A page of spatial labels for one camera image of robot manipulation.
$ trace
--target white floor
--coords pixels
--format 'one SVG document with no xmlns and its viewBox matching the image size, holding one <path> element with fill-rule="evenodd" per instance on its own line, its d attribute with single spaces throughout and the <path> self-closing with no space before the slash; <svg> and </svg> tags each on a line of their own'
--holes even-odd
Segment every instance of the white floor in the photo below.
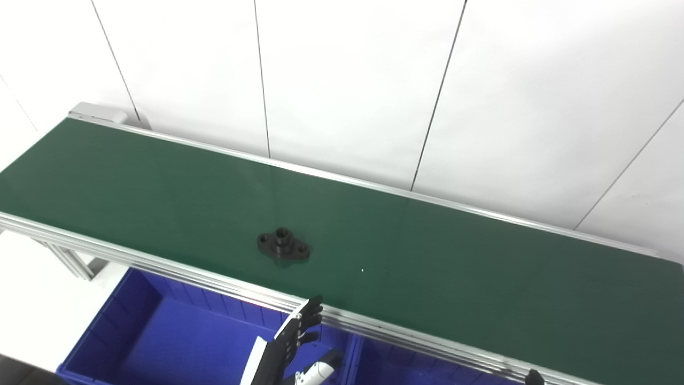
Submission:
<svg viewBox="0 0 684 385">
<path fill-rule="evenodd" d="M 0 354 L 54 372 L 126 272 L 109 263 L 87 282 L 36 241 L 0 234 Z"/>
</svg>

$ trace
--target white wall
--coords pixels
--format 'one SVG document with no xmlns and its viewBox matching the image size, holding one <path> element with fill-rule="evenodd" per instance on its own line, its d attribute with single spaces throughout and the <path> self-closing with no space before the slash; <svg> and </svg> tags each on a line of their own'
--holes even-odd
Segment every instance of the white wall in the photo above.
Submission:
<svg viewBox="0 0 684 385">
<path fill-rule="evenodd" d="M 470 1 L 434 118 L 462 0 L 94 5 L 0 4 L 5 147 L 83 100 L 409 189 L 432 119 L 415 191 L 574 228 L 621 175 L 579 229 L 684 254 L 679 0 Z"/>
</svg>

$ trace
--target blue storage bin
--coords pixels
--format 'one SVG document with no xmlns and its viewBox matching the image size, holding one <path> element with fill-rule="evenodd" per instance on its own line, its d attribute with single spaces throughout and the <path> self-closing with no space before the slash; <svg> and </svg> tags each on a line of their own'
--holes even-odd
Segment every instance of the blue storage bin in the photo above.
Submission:
<svg viewBox="0 0 684 385">
<path fill-rule="evenodd" d="M 286 317 L 130 269 L 57 374 L 73 385 L 237 385 L 255 338 L 272 339 Z M 299 349 L 285 376 L 336 347 L 344 363 L 326 383 L 348 383 L 360 337 L 317 329 L 320 339 Z"/>
<path fill-rule="evenodd" d="M 364 338 L 348 385 L 520 385 L 518 382 Z"/>
</svg>

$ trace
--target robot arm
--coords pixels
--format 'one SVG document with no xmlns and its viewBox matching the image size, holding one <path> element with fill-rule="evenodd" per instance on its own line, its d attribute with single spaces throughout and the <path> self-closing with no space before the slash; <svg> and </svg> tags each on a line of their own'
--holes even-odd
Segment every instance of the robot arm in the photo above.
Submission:
<svg viewBox="0 0 684 385">
<path fill-rule="evenodd" d="M 306 330 L 321 323 L 322 302 L 323 297 L 316 296 L 299 305 L 270 342 L 256 338 L 240 385 L 319 385 L 339 368 L 343 355 L 331 349 L 302 372 L 282 378 L 299 346 L 318 339 L 317 332 Z"/>
</svg>

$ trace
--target mounting hole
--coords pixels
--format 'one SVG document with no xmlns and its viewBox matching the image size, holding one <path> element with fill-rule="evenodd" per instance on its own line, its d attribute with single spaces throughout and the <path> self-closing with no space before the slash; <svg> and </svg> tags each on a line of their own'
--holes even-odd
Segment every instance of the mounting hole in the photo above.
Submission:
<svg viewBox="0 0 684 385">
<path fill-rule="evenodd" d="M 288 236 L 289 234 L 290 234 L 290 232 L 289 232 L 286 228 L 284 228 L 284 227 L 281 227 L 280 229 L 277 229 L 277 230 L 276 230 L 276 236 L 277 236 L 278 238 L 285 238 L 285 237 Z"/>
</svg>

